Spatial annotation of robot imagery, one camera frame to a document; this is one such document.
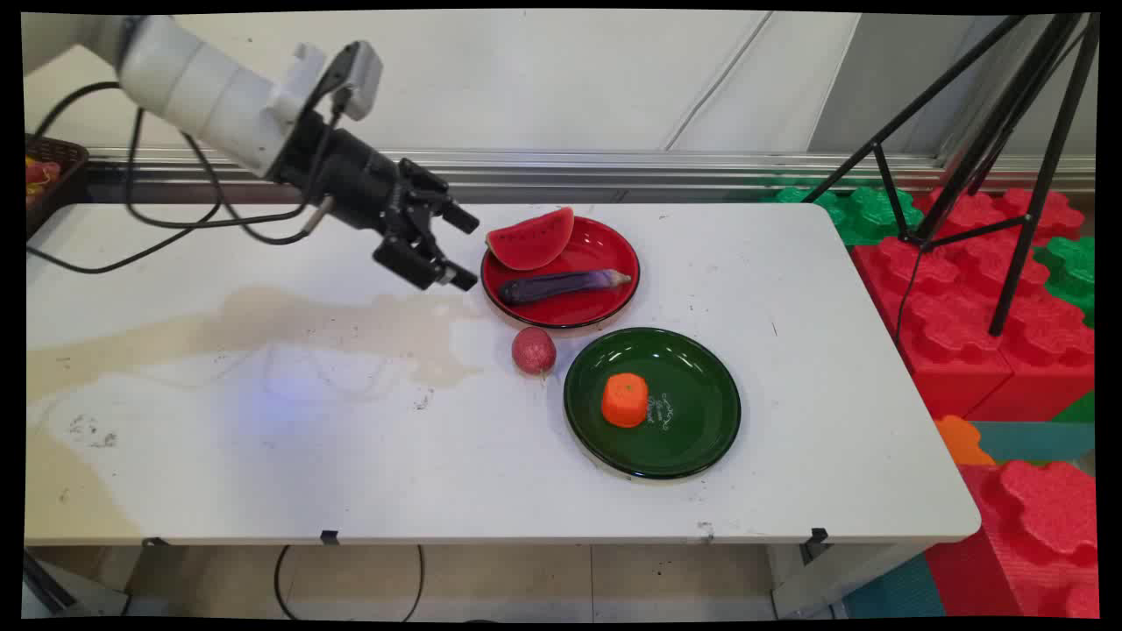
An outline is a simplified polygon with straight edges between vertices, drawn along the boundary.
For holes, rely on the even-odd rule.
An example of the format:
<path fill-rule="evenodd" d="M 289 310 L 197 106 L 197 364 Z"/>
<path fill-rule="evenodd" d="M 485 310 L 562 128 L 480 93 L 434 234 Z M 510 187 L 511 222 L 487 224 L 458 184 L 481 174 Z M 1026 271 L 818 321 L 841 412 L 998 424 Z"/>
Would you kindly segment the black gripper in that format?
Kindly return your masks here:
<path fill-rule="evenodd" d="M 425 210 L 465 234 L 480 225 L 450 195 L 444 179 L 408 157 L 394 163 L 352 132 L 332 129 L 319 112 L 298 119 L 273 164 L 273 182 L 297 188 L 313 204 L 332 196 L 330 214 L 357 230 L 385 231 L 385 214 L 401 204 L 402 195 L 408 210 Z M 477 274 L 438 247 L 427 219 L 387 228 L 373 260 L 417 290 L 438 284 L 469 292 L 479 283 Z"/>

